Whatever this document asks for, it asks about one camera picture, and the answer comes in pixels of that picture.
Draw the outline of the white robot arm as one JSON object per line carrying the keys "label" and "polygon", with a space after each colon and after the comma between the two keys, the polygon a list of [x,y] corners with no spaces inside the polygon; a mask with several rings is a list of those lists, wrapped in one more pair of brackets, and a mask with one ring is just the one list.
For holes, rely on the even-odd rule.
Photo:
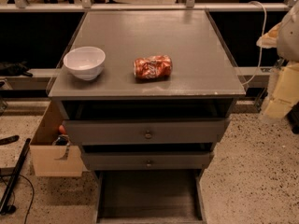
{"label": "white robot arm", "polygon": [[286,61],[282,68],[273,68],[263,101],[260,120],[275,122],[283,119],[299,103],[299,2],[282,21],[262,35],[256,45],[276,48],[278,57]]}

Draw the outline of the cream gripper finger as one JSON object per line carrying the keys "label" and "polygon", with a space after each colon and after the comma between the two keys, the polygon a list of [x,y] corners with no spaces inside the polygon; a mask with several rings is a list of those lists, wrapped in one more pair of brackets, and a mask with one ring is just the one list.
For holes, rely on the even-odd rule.
{"label": "cream gripper finger", "polygon": [[280,25],[281,23],[276,24],[267,33],[260,36],[256,42],[256,45],[263,49],[275,48],[278,42],[278,30]]}
{"label": "cream gripper finger", "polygon": [[268,81],[259,120],[275,123],[283,119],[299,103],[299,63],[273,68]]}

